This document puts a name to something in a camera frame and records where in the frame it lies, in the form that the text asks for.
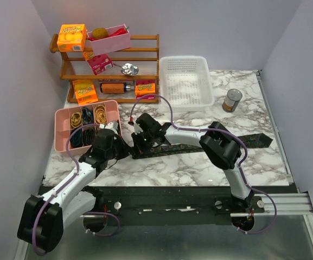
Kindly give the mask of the dark green nature-print tie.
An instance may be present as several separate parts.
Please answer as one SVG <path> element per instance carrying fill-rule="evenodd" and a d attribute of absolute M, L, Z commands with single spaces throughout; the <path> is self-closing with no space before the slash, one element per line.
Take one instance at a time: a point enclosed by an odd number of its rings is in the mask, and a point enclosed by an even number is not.
<path fill-rule="evenodd" d="M 248 149 L 268 148 L 273 141 L 272 138 L 264 133 L 241 135 L 238 136 L 238 138 L 243 141 Z M 175 144 L 154 146 L 143 151 L 141 148 L 138 148 L 137 145 L 134 145 L 131 155 L 132 158 L 136 160 L 196 152 L 203 152 L 203 149 L 193 145 Z"/>

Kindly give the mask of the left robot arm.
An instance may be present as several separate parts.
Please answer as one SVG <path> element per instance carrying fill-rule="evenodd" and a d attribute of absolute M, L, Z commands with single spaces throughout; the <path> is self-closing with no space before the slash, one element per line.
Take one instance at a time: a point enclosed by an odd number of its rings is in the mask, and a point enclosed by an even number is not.
<path fill-rule="evenodd" d="M 17 230 L 20 240 L 50 252 L 73 220 L 86 211 L 96 214 L 102 210 L 102 199 L 82 189 L 107 169 L 110 160 L 129 155 L 118 128 L 114 122 L 100 125 L 92 146 L 75 161 L 72 172 L 45 194 L 28 198 Z"/>

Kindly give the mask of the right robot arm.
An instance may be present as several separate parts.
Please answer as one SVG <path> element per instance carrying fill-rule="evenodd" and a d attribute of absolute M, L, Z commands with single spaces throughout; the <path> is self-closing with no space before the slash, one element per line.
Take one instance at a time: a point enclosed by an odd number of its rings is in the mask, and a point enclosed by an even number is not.
<path fill-rule="evenodd" d="M 234 211 L 245 212 L 252 206 L 254 191 L 241 167 L 247 157 L 247 147 L 237 136 L 218 122 L 207 128 L 180 127 L 172 122 L 161 125 L 148 113 L 137 120 L 130 118 L 134 148 L 139 152 L 150 150 L 153 145 L 191 145 L 205 152 L 210 162 L 223 170 L 231 188 Z"/>

